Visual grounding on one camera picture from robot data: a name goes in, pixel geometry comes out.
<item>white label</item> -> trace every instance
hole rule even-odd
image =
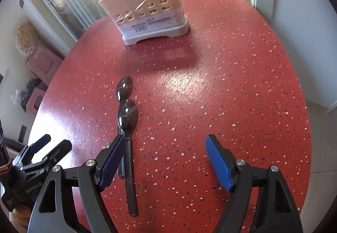
[[[184,22],[184,19],[183,9],[178,9],[161,12],[138,20],[132,20],[130,23],[122,24],[117,27],[124,37],[132,37],[150,31],[181,25]]]

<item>spoon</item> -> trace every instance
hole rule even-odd
[[[130,97],[133,88],[132,79],[130,76],[124,76],[117,84],[116,96],[119,100],[119,105],[122,105],[123,101]],[[120,128],[118,127],[118,134],[122,134]],[[124,156],[118,167],[118,176],[124,178]]]
[[[117,84],[116,96],[119,102],[123,102],[130,97],[133,88],[132,79],[130,76],[124,76]]]
[[[119,106],[117,123],[126,140],[126,148],[124,153],[126,200],[129,214],[133,217],[138,216],[138,206],[136,187],[134,185],[134,156],[132,152],[131,136],[137,126],[137,122],[138,108],[134,101],[126,99]]]

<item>utensil handle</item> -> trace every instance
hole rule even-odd
[[[125,177],[125,164],[124,164],[124,156],[122,157],[121,159],[121,162],[119,163],[119,166],[118,166],[118,176],[120,178],[124,178]]]
[[[124,168],[125,168],[125,187],[126,200],[129,209],[129,214],[133,217],[138,216],[138,206],[136,198],[136,187],[134,184],[134,156],[132,152],[131,137],[126,138],[126,148],[124,153]]]
[[[117,124],[117,127],[118,127],[118,134],[123,135],[121,129],[118,126],[118,124]],[[118,176],[120,178],[124,178],[125,177],[124,156],[122,157],[121,162],[119,163],[119,166],[118,166]]]

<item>kitchen counter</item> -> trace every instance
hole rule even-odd
[[[205,151],[215,134],[252,166],[277,165],[300,211],[311,138],[297,76],[275,33],[246,0],[183,0],[190,31],[125,46],[109,18],[96,21],[55,74],[29,144],[48,133],[72,151],[63,168],[95,158],[117,134],[118,81],[130,75],[139,109],[133,135],[139,217],[127,212],[124,180],[102,193],[120,233],[211,233],[229,193]],[[79,219],[86,224],[78,189]],[[242,232],[254,215],[256,190]]]

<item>tiled floor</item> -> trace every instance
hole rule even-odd
[[[329,114],[308,108],[312,164],[308,193],[301,212],[304,233],[319,225],[337,195],[337,110]]]

